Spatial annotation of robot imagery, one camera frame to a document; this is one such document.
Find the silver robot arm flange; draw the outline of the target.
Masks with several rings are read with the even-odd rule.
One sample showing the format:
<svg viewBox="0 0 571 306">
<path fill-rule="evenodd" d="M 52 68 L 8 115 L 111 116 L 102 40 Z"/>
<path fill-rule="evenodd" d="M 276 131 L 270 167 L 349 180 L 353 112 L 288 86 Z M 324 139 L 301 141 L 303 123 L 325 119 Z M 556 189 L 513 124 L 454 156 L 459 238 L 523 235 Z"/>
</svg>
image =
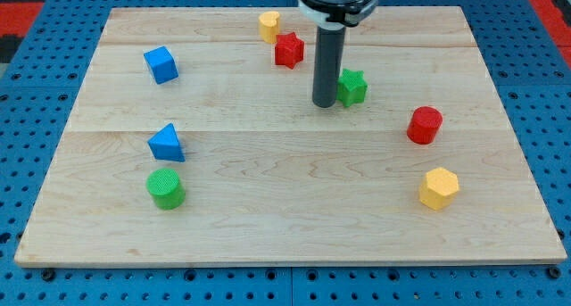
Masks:
<svg viewBox="0 0 571 306">
<path fill-rule="evenodd" d="M 300 11 L 319 27 L 338 30 L 353 28 L 378 6 L 379 0 L 297 0 Z"/>
</svg>

